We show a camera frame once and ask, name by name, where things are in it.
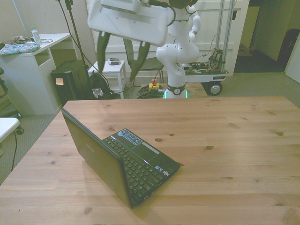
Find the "black laptop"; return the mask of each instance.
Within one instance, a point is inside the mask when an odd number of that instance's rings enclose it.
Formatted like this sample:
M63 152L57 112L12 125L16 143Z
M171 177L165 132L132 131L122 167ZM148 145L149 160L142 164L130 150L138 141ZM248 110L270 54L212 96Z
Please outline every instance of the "black laptop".
M131 208L180 168L179 163L127 129L101 140L67 110L62 109L62 114L79 154Z

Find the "laptop keyboard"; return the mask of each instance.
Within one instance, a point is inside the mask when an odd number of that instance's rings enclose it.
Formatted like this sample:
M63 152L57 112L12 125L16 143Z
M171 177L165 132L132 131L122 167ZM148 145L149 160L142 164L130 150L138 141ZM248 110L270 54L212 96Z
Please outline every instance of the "laptop keyboard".
M165 178L161 172L145 163L118 141L112 137L108 137L104 139L104 141L118 153L124 161L134 205L148 197L148 195L164 181Z

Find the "water bottle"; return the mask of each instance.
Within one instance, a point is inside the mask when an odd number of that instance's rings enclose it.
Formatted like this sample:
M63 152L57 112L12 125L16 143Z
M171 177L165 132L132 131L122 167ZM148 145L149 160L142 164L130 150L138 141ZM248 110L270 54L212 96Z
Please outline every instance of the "water bottle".
M41 38L39 37L38 31L35 29L35 27L31 27L32 28L32 35L33 35L33 39L36 43L39 43L39 45L42 44L41 42Z

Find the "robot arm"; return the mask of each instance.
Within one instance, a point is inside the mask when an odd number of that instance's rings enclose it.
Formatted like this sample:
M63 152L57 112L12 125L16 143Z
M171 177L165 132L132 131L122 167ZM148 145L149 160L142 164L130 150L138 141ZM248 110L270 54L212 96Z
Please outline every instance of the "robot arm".
M131 0L128 3L124 0L94 0L88 25L99 31L99 71L102 72L104 66L105 49L110 35L141 41L140 48L161 46L157 48L157 58L168 71L167 98L185 98L185 72L177 63L194 62L199 57L199 49L192 41L200 29L200 17L197 13L192 16L187 13L187 10L190 14L195 11L192 5L196 2L197 0ZM190 17L193 18L194 26L189 35L187 24ZM167 33L179 43L165 44ZM132 69L130 80L135 78L142 67L148 50L149 48L140 49L140 63Z

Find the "laptop screen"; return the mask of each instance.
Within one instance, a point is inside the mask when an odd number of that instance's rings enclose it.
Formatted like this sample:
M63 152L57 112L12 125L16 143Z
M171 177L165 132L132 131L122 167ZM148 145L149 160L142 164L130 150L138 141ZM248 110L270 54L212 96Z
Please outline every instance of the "laptop screen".
M111 190L133 208L122 158L67 110L62 109L62 114L79 154Z

